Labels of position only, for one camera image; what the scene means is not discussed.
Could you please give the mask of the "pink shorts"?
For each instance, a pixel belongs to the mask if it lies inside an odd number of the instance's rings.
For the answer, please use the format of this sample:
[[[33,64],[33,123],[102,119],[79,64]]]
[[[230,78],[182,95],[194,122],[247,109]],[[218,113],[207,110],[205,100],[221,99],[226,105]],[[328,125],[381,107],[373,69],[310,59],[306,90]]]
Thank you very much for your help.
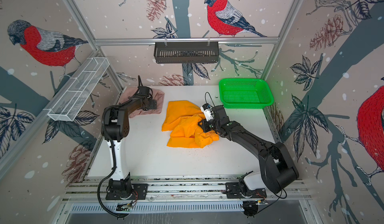
[[[127,87],[126,90],[121,94],[118,104],[124,103],[129,100],[129,97],[132,97],[136,91],[138,90],[137,87]],[[159,89],[153,89],[153,99],[157,102],[157,108],[156,109],[150,109],[148,111],[144,110],[135,110],[132,114],[129,115],[129,118],[132,119],[136,116],[143,116],[143,115],[158,115],[162,112],[163,109],[163,103],[164,103],[164,97],[165,93],[162,92]]]

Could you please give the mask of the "orange shorts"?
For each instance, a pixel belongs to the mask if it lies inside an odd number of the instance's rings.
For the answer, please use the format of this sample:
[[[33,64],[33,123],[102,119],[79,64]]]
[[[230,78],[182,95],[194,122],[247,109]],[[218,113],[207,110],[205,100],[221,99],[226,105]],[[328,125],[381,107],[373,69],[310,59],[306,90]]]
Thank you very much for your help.
[[[200,108],[186,100],[170,101],[163,132],[170,132],[170,148],[202,149],[219,140],[214,131],[205,133],[198,123],[205,119]]]

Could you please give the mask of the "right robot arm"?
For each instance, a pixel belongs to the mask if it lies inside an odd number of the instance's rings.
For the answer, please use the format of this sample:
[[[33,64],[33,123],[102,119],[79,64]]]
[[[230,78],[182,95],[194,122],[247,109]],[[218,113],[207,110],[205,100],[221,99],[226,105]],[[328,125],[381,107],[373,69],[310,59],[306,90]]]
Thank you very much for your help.
[[[201,106],[205,118],[198,122],[204,133],[214,131],[222,138],[235,142],[259,160],[260,178],[267,189],[278,193],[296,181],[300,175],[286,146],[263,140],[247,131],[236,121],[230,121],[223,105]]]

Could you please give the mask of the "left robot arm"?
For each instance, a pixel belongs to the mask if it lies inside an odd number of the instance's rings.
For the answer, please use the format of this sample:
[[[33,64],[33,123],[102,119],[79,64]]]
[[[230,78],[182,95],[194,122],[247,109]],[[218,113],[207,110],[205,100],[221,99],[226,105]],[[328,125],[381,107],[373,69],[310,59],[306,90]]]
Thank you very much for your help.
[[[107,199],[128,199],[134,193],[130,172],[125,170],[120,154],[122,140],[130,132],[129,115],[136,110],[155,110],[157,101],[151,97],[133,96],[121,104],[104,110],[102,116],[102,135],[109,146],[112,171],[108,175]]]

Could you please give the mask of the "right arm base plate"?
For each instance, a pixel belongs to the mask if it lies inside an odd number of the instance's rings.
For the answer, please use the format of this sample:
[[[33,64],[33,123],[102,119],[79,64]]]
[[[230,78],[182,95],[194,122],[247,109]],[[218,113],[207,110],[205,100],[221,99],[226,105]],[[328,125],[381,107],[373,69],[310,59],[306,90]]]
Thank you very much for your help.
[[[226,183],[223,194],[228,199],[266,199],[267,194],[264,188],[249,190],[245,184]]]

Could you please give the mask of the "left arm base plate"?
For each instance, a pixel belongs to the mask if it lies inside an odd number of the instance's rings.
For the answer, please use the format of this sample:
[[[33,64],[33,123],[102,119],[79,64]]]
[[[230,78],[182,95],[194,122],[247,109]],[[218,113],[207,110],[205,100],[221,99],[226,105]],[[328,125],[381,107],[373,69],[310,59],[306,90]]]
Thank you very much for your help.
[[[148,192],[148,184],[131,184],[131,186],[122,188],[107,189],[106,200],[124,201],[124,200],[145,200]]]

